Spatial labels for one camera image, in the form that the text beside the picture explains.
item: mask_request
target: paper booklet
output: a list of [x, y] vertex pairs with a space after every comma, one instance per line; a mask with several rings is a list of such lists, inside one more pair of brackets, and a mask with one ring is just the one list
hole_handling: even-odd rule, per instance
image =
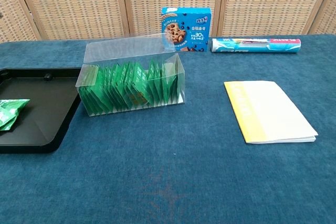
[[273, 81], [224, 82], [248, 144], [314, 142], [317, 132]]

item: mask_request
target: black plastic tray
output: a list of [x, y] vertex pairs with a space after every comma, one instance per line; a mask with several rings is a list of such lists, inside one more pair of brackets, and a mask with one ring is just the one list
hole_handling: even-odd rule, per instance
[[80, 68], [0, 70], [0, 99], [30, 99], [10, 131], [0, 131], [0, 153], [48, 153], [61, 144], [80, 102]]

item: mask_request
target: table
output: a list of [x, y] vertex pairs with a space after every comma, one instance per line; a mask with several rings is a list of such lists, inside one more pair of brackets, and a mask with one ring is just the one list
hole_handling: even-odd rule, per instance
[[[81, 104], [54, 153], [0, 155], [0, 223], [336, 223], [336, 36], [298, 37], [297, 54], [181, 53], [182, 105]], [[80, 67], [87, 42], [0, 44], [0, 67]], [[231, 80], [277, 82], [317, 140], [245, 144]]]

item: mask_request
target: blue cookie box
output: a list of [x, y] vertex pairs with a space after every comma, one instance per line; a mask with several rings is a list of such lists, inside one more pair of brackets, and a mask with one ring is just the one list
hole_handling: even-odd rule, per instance
[[176, 42], [176, 51], [207, 51], [210, 32], [211, 9], [194, 7], [164, 7], [162, 15], [176, 14], [162, 19], [162, 32], [167, 25], [178, 23], [181, 30], [186, 32], [181, 42]]

